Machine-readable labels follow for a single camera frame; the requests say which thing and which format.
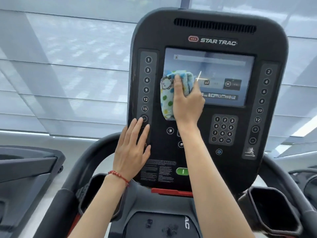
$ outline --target towel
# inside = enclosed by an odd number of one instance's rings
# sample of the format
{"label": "towel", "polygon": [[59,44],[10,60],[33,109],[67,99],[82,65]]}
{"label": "towel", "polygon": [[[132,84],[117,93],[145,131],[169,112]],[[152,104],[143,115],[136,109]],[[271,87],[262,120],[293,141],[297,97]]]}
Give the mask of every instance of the towel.
{"label": "towel", "polygon": [[160,81],[161,90],[161,108],[163,116],[166,120],[175,120],[173,114],[173,100],[174,100],[174,78],[178,74],[183,81],[184,96],[188,96],[193,89],[194,76],[191,72],[185,70],[174,71],[166,74]]}

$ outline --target red string bracelet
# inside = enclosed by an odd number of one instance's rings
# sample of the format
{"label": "red string bracelet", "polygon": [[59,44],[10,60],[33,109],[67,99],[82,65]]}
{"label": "red string bracelet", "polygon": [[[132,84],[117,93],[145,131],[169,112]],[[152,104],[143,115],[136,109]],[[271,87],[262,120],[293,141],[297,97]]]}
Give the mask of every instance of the red string bracelet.
{"label": "red string bracelet", "polygon": [[125,181],[126,186],[129,185],[129,181],[126,178],[122,177],[119,173],[115,172],[114,170],[109,171],[108,174],[113,174],[113,175],[118,176],[119,178],[121,178]]}

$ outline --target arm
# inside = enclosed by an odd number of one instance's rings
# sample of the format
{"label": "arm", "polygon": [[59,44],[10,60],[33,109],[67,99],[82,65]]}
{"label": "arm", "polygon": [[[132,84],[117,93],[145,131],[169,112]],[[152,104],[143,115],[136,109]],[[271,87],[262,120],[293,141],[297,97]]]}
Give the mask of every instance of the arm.
{"label": "arm", "polygon": [[188,97],[174,80],[173,111],[184,144],[199,225],[204,238],[254,238],[243,213],[218,172],[201,138],[197,121],[204,98],[198,83]]}
{"label": "arm", "polygon": [[[144,166],[150,156],[151,146],[144,146],[150,129],[147,125],[137,142],[143,119],[133,119],[129,128],[120,135],[114,153],[113,170],[131,180]],[[104,238],[109,222],[125,190],[125,181],[113,174],[105,177],[103,184],[85,211],[69,238]]]}

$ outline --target touchscreen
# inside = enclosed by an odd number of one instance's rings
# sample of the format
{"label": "touchscreen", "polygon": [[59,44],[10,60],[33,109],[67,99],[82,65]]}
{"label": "touchscreen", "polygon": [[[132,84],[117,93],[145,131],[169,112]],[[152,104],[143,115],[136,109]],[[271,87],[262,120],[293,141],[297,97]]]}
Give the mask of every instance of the touchscreen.
{"label": "touchscreen", "polygon": [[244,106],[253,56],[166,48],[164,76],[191,72],[207,104]]}

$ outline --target white floor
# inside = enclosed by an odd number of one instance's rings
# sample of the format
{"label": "white floor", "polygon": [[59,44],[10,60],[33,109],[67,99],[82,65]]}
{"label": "white floor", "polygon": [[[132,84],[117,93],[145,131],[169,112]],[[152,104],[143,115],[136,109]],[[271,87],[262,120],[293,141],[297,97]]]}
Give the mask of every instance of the white floor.
{"label": "white floor", "polygon": [[[51,186],[48,188],[43,199],[31,216],[29,222],[26,224],[19,238],[33,238],[41,220],[43,219],[47,209],[49,208],[56,192],[63,185],[71,168],[81,156],[81,154],[95,142],[95,140],[82,140],[73,138],[51,137],[36,134],[12,134],[0,132],[0,145],[20,145],[20,146],[34,146],[41,148],[52,148],[60,150],[66,156],[64,163],[64,170],[53,180]],[[97,173],[106,173],[111,170],[113,162],[113,155],[107,157],[96,169]],[[258,177],[254,185],[266,186],[262,179]],[[266,237],[262,234],[256,234],[257,238]]]}

